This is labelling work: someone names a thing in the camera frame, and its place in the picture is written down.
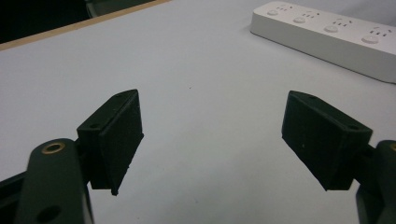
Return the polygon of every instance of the white table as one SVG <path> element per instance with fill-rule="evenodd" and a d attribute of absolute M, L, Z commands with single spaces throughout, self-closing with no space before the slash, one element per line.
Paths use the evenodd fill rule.
<path fill-rule="evenodd" d="M 0 179 L 138 89 L 145 138 L 118 197 L 91 190 L 96 223 L 359 223 L 359 184 L 325 192 L 281 139 L 287 95 L 334 105 L 376 146 L 396 138 L 396 86 L 251 34 L 267 2 L 173 0 L 0 51 Z M 390 0 L 292 3 L 396 26 Z"/>

